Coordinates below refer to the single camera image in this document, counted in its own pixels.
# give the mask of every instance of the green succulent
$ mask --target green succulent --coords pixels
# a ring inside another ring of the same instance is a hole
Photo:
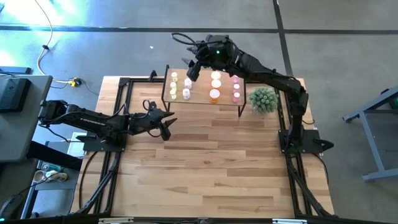
[[[259,87],[249,95],[253,111],[257,114],[274,112],[278,107],[278,95],[270,87]]]

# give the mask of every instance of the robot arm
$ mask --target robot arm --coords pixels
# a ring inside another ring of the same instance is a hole
[[[68,124],[95,133],[102,142],[117,144],[123,134],[136,135],[160,129],[163,140],[169,140],[171,133],[168,127],[176,118],[162,123],[162,119],[172,116],[173,112],[164,112],[156,107],[155,102],[144,101],[143,107],[147,113],[118,115],[120,110],[112,116],[69,105],[63,100],[50,100],[41,103],[39,114],[40,125],[49,127],[52,124]]]
[[[187,38],[189,42],[176,38],[177,35]],[[231,77],[236,75],[247,82],[265,83],[285,92],[292,124],[289,130],[280,132],[283,153],[303,152],[304,145],[307,149],[312,149],[311,152],[323,152],[333,147],[333,143],[319,139],[317,131],[303,129],[302,117],[307,110],[308,93],[294,77],[281,75],[275,69],[264,67],[258,59],[240,50],[228,35],[208,35],[205,40],[194,41],[185,34],[173,33],[172,38],[182,44],[191,45],[187,50],[195,54],[197,61],[185,61],[189,66],[187,76],[193,81],[197,80],[201,67],[205,67],[227,72]]]

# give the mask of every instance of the wooden table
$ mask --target wooden table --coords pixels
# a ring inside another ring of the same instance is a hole
[[[97,111],[112,114],[118,81],[119,77],[104,77]],[[263,85],[247,84],[248,93],[257,86]],[[146,99],[162,107],[161,94],[161,83],[134,84],[130,113],[144,112],[142,101]],[[129,137],[119,167],[112,216],[294,216],[285,157],[279,152],[277,113],[258,116],[249,104],[240,118],[233,106],[175,104],[172,111],[178,120],[170,127],[169,141],[146,133]],[[310,108],[303,119],[312,121]],[[88,166],[83,203],[98,185],[103,157],[103,152],[97,153]],[[333,213],[322,163],[310,154],[302,157],[308,187]],[[72,212],[78,209],[78,196],[76,190]],[[304,211],[301,192],[298,197]]]
[[[173,78],[171,74],[175,72],[177,73],[177,98],[175,100],[172,99],[170,95],[170,84],[173,82]],[[210,90],[213,88],[211,87],[211,73],[214,72],[212,70],[205,70],[202,69],[199,72],[199,77],[195,82],[192,82],[192,89],[190,90],[190,99],[184,100],[182,95],[182,90],[184,89],[184,80],[187,77],[188,70],[186,69],[175,69],[175,68],[168,68],[165,73],[165,85],[163,87],[163,94],[162,100],[167,103],[167,110],[170,109],[170,103],[195,103],[195,104],[203,104],[203,105],[213,105],[210,102]],[[234,90],[234,82],[231,77],[229,77],[228,73],[220,72],[221,77],[221,86],[218,88],[221,95],[218,98],[217,105],[224,105],[224,106],[237,106],[238,107],[238,116],[242,115],[244,107],[246,106],[245,100],[245,90],[246,85],[242,78],[237,78],[239,84],[238,93],[241,95],[239,97],[238,102],[233,102],[233,90]]]

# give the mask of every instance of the vial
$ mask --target vial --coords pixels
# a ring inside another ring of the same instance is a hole
[[[177,98],[176,89],[170,90],[170,95],[172,96],[172,100],[175,100]]]
[[[187,89],[192,89],[192,81],[191,81],[191,79],[189,79],[189,78],[186,78],[185,79],[185,81],[184,81],[184,88],[187,88]]]
[[[239,93],[239,88],[240,88],[239,84],[234,84],[233,93]]]
[[[239,102],[239,97],[241,97],[240,93],[234,93],[234,97],[232,98],[232,102],[234,102],[234,103]]]
[[[218,90],[210,90],[210,102],[218,103],[218,98],[220,97],[220,91]]]
[[[175,82],[170,83],[170,87],[172,90],[177,90],[177,84]]]
[[[184,100],[189,100],[189,98],[191,97],[189,89],[187,89],[187,88],[183,89],[182,96],[184,97]]]
[[[221,81],[219,81],[219,80],[211,81],[211,87],[218,89],[220,86],[221,86]]]
[[[221,73],[220,73],[220,72],[217,72],[217,71],[212,72],[212,73],[211,73],[211,78],[214,79],[214,80],[220,79],[220,78],[221,78]]]
[[[173,82],[177,82],[177,80],[178,80],[178,73],[177,72],[173,72],[172,73],[172,79],[173,79]]]
[[[234,83],[239,83],[239,77],[237,77],[236,75],[232,76],[232,81]]]

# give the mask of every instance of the concrete floor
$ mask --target concrete floor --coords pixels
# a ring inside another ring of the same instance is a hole
[[[0,23],[47,25],[33,1],[24,4],[21,1],[6,1]],[[272,0],[39,2],[49,12],[53,24],[59,26],[277,28]],[[395,0],[279,0],[279,5],[285,29],[398,29]],[[198,40],[206,35],[190,34]],[[39,74],[36,60],[48,36],[48,32],[0,30],[0,64],[32,67],[34,74]],[[239,48],[265,66],[285,72],[278,34],[230,36]],[[397,36],[288,34],[286,39],[293,73],[305,79],[316,126],[322,138],[335,143],[325,153],[325,162],[336,214],[344,218],[397,222],[398,178],[368,184],[362,181],[362,174],[376,171],[370,147],[360,121],[345,124],[341,119],[384,89],[397,85]],[[105,75],[148,75],[152,70],[163,74],[167,64],[185,68],[180,58],[192,58],[185,46],[174,42],[167,32],[55,32],[50,48],[41,64],[47,74],[58,79],[82,77],[96,92]],[[66,98],[70,99],[69,103],[91,110],[97,100],[84,87],[51,89],[48,97],[49,100]],[[55,126],[53,130],[64,136],[77,131],[66,125]],[[40,128],[34,140],[59,141]],[[390,152],[387,157],[389,166],[397,164],[396,153]],[[39,195],[35,211],[46,215],[67,212],[70,193],[48,193]],[[43,199],[46,197],[58,197],[62,205],[53,204],[49,208]]]

